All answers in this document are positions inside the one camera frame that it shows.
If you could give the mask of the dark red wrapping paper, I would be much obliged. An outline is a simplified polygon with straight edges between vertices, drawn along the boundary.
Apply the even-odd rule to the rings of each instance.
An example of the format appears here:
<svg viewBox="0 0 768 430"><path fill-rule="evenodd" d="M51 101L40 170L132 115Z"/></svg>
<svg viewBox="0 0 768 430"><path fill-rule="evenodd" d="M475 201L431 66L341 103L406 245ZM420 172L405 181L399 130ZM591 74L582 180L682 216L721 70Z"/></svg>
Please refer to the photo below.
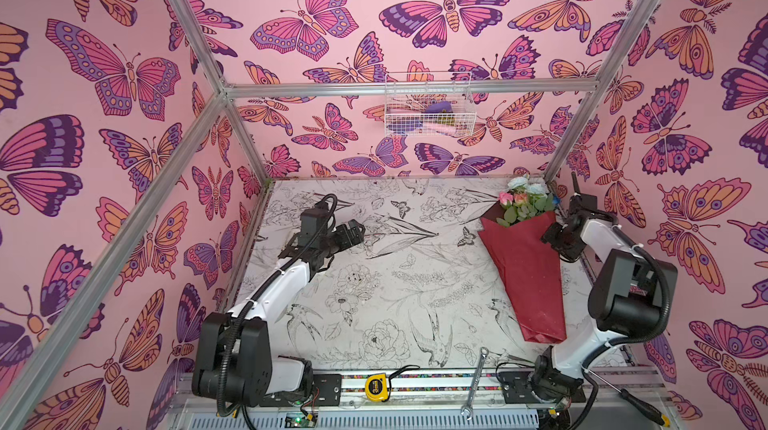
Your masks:
<svg viewBox="0 0 768 430"><path fill-rule="evenodd" d="M517 326L528 342L561 343L567 338L561 260L542 241L555 214L546 211L510 226L499 223L503 214L498 203L486 210L479 236L498 270Z"/></svg>

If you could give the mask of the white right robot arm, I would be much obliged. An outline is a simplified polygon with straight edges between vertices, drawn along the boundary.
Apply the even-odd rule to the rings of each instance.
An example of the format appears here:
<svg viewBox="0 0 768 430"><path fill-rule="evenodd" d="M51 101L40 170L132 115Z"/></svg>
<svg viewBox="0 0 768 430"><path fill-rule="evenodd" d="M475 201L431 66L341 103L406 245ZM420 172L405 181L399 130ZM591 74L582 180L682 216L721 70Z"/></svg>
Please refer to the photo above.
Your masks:
<svg viewBox="0 0 768 430"><path fill-rule="evenodd" d="M588 316L575 335L537 358L529 377L538 399L555 401L572 398L608 350L651 341L666 330L678 269L626 235L616 215L598 208L596 196L578 190L565 219L552 224L542 241L568 261L586 249L602 261L588 295Z"/></svg>

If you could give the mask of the small pink fake rose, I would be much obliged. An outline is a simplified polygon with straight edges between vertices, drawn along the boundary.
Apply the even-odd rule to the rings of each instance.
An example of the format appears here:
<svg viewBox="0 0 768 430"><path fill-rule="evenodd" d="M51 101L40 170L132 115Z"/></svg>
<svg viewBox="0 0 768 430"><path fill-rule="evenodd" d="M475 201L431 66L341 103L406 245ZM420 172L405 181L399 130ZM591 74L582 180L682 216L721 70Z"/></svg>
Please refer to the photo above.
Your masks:
<svg viewBox="0 0 768 430"><path fill-rule="evenodd" d="M513 194L509 192L501 192L499 194L499 203L503 208L505 209L510 208L510 206L512 206L514 202L515 200L514 200Z"/></svg>

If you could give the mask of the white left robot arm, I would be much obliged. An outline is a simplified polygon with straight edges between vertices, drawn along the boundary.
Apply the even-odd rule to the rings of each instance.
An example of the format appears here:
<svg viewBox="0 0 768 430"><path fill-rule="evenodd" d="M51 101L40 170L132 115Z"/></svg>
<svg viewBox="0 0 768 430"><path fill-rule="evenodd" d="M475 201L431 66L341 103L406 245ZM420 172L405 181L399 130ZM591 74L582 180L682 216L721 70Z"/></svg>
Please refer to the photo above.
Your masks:
<svg viewBox="0 0 768 430"><path fill-rule="evenodd" d="M302 404L313 394L310 361L272 350L270 327L298 294L328 270L336 254L361 244L365 227L336 222L337 196L326 194L300 215L300 230L278 254L272 273L245 300L202 323L192 393L216 403L220 417L277 397Z"/></svg>

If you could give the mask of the white fake rose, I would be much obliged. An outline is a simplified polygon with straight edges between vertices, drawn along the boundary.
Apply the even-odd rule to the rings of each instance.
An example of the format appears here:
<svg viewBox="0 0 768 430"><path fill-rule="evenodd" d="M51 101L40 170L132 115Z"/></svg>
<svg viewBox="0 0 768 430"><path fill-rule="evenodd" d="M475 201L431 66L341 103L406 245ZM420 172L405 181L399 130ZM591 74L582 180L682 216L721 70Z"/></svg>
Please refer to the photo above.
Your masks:
<svg viewBox="0 0 768 430"><path fill-rule="evenodd" d="M515 176L508 182L507 189L499 194L498 203L502 216L496 217L495 220L498 224L509 227L553 211L559 202L559 197L541 176Z"/></svg>

